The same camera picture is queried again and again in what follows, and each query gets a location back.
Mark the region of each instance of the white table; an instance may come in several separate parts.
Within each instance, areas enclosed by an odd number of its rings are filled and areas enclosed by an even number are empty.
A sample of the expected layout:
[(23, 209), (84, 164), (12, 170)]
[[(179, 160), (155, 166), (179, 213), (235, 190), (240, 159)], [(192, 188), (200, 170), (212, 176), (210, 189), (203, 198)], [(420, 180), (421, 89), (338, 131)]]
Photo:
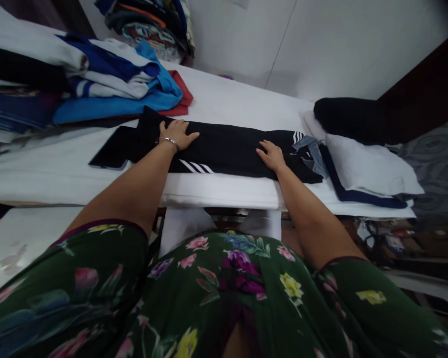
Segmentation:
[[(309, 133), (302, 118), (305, 111), (313, 109), (311, 102), (187, 67), (165, 62), (163, 65), (178, 70), (194, 96), (186, 120)], [(126, 125), (136, 124), (135, 120)], [(24, 148), (0, 156), (0, 200), (87, 204), (121, 174), (88, 166), (113, 132), (114, 129), (88, 128), (32, 139)], [(334, 214), (415, 217), (410, 208), (340, 202), (328, 180), (308, 187)], [(169, 174), (161, 206), (175, 205), (285, 209), (277, 182), (224, 174)]]

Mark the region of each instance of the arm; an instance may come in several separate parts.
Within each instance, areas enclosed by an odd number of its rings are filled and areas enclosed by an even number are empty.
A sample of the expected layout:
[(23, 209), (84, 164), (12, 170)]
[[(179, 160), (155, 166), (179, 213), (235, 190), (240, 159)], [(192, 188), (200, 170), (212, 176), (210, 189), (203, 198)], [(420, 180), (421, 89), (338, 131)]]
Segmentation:
[[(160, 137), (173, 139), (184, 150), (199, 137), (199, 133), (186, 135), (188, 125), (182, 119), (175, 120), (166, 129), (162, 122)], [(176, 152), (173, 143), (160, 140), (156, 148), (90, 201), (65, 232), (91, 221), (112, 218), (138, 224), (149, 237)]]
[(279, 179), (285, 205), (306, 259), (317, 269), (345, 256), (367, 260), (340, 221), (287, 167), (282, 150), (269, 141), (260, 144), (267, 154), (260, 149), (256, 151)]

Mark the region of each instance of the white cloth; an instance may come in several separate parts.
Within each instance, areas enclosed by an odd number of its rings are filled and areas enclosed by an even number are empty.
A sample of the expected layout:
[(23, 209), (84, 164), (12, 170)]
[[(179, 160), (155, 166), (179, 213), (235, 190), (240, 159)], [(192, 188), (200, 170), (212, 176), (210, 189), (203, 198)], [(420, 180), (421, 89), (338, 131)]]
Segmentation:
[(85, 70), (85, 54), (56, 37), (55, 33), (64, 32), (18, 20), (0, 6), (0, 49), (62, 66), (69, 73)]
[(342, 186), (383, 195), (423, 194), (413, 168), (382, 146), (327, 134), (329, 149)]
[(95, 46), (101, 47), (108, 52), (130, 61), (133, 65), (138, 67), (144, 67), (152, 62), (147, 58), (138, 55), (133, 47), (113, 38), (107, 38), (105, 41), (90, 40), (90, 42)]
[[(146, 82), (152, 78), (144, 72), (142, 75), (146, 76)], [(112, 97), (120, 96), (124, 98), (140, 99), (148, 93), (148, 85), (144, 77), (134, 76), (128, 83), (119, 79), (118, 77), (101, 74), (94, 71), (86, 71), (81, 75), (85, 80), (80, 81), (75, 88), (76, 96), (83, 97), (83, 89), (88, 81), (93, 82), (89, 87), (88, 97)]]
[(315, 119), (314, 111), (307, 111), (304, 113), (304, 121), (310, 130), (310, 135), (317, 139), (317, 141), (325, 143), (326, 132), (322, 128), (322, 125)]
[[(166, 210), (161, 235), (159, 257), (173, 251), (184, 240), (203, 231), (217, 229), (203, 208), (173, 208)], [(267, 236), (282, 241), (281, 212), (250, 210), (238, 230), (254, 236)]]

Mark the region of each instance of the hand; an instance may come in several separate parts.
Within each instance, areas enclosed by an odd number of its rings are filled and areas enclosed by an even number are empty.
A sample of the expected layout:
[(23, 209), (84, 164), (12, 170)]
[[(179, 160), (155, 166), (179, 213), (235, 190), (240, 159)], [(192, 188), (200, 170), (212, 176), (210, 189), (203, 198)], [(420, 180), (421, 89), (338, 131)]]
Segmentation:
[(263, 150), (256, 149), (255, 151), (264, 161), (264, 164), (277, 174), (281, 169), (287, 167), (285, 164), (284, 156), (282, 154), (282, 149), (277, 147), (274, 143), (264, 140), (259, 142), (259, 144), (264, 147), (267, 154)]
[[(186, 129), (188, 129), (188, 125), (189, 122), (185, 122), (184, 119), (179, 119), (173, 120), (169, 124), (168, 128), (166, 128), (164, 121), (162, 121), (159, 124), (159, 129), (161, 130), (161, 134), (159, 136), (172, 139), (179, 146), (179, 150), (185, 150), (197, 137), (199, 137), (198, 132), (186, 135)], [(159, 144), (165, 142), (171, 144), (174, 148), (176, 147), (173, 143), (165, 139), (161, 139), (159, 141)]]

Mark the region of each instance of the yellow flower print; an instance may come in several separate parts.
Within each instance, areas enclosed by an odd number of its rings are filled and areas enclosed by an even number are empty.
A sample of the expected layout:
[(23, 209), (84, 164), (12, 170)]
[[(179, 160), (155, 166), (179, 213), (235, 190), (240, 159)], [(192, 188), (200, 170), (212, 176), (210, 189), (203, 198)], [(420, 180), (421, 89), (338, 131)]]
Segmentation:
[(102, 235), (102, 234), (104, 234), (106, 232), (110, 232), (110, 231), (119, 231), (119, 233), (122, 234), (123, 229), (124, 229), (123, 225), (118, 225), (118, 224), (108, 224), (107, 225), (107, 224), (105, 224), (105, 225), (98, 225), (98, 226), (89, 228), (88, 233), (101, 231), (100, 235)]
[(382, 304), (387, 300), (382, 291), (361, 291), (356, 294), (362, 301), (367, 300), (372, 305)]
[(304, 294), (300, 289), (302, 285), (290, 277), (288, 273), (280, 275), (280, 281), (284, 285), (285, 292), (289, 295), (289, 297), (301, 298)]
[(191, 331), (191, 327), (183, 334), (178, 344), (178, 350), (174, 357), (191, 358), (194, 349), (198, 345), (198, 330), (195, 328)]

